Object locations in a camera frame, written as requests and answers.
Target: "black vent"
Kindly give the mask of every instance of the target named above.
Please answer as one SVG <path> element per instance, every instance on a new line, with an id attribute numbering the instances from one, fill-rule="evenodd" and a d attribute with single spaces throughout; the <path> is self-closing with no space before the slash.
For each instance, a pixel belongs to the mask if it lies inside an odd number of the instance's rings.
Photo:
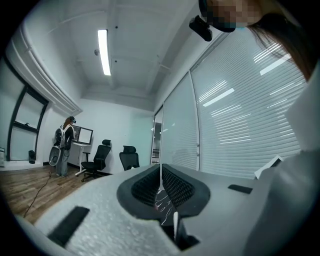
<path id="1" fill-rule="evenodd" d="M 162 169 L 163 187 L 168 193 L 173 205 L 178 207 L 195 194 L 195 187 L 166 168 Z"/>
<path id="2" fill-rule="evenodd" d="M 210 190 L 206 184 L 168 164 L 162 165 L 162 181 L 181 218 L 197 216 L 210 199 Z"/>
<path id="3" fill-rule="evenodd" d="M 134 198 L 141 203 L 154 207 L 159 186 L 160 168 L 134 183 L 131 188 L 131 193 Z"/>

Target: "monitor screen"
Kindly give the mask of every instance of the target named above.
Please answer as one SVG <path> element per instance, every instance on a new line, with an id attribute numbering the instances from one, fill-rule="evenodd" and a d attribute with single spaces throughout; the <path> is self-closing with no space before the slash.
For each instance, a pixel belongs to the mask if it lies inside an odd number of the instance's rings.
<path id="1" fill-rule="evenodd" d="M 73 140 L 74 142 L 89 145 L 91 144 L 92 135 L 94 132 L 93 130 L 75 125 L 73 125 L 73 129 L 75 133 Z"/>

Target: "ceiling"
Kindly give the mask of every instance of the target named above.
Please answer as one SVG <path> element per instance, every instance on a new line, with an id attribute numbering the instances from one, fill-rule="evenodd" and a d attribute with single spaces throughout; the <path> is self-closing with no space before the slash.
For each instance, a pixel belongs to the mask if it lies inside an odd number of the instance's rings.
<path id="1" fill-rule="evenodd" d="M 85 76 L 88 93 L 151 98 L 191 34 L 197 0 L 56 0 L 53 34 Z M 111 76 L 103 73 L 98 30 L 108 29 Z M 66 55 L 66 49 L 60 54 Z"/>

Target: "glass door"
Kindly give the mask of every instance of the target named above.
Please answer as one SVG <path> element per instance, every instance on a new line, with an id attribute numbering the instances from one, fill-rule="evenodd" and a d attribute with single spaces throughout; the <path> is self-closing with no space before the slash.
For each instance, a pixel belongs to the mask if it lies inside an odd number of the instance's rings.
<path id="1" fill-rule="evenodd" d="M 152 165 L 159 164 L 160 162 L 160 146 L 161 146 L 163 116 L 164 116 L 164 111 L 163 111 L 163 107 L 161 107 L 161 109 L 154 116 L 152 157 L 151 157 Z"/>

